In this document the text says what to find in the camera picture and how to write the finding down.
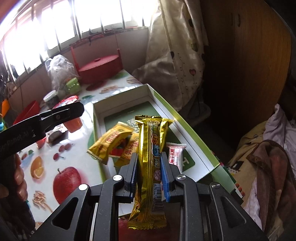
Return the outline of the person's left hand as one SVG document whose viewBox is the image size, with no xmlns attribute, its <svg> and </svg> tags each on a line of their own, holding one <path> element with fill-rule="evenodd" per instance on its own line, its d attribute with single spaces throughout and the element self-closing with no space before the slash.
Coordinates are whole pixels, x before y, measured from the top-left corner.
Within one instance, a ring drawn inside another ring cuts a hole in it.
<svg viewBox="0 0 296 241">
<path fill-rule="evenodd" d="M 14 159 L 16 162 L 16 169 L 15 169 L 15 173 L 14 173 L 14 180 L 17 185 L 16 192 L 17 192 L 18 197 L 22 201 L 26 201 L 28 198 L 27 182 L 25 181 L 25 175 L 24 175 L 23 169 L 20 167 L 21 160 L 20 160 L 18 154 L 14 155 Z M 9 195 L 9 190 L 7 189 L 6 186 L 1 184 L 0 193 L 1 193 L 1 199 L 6 198 Z"/>
</svg>

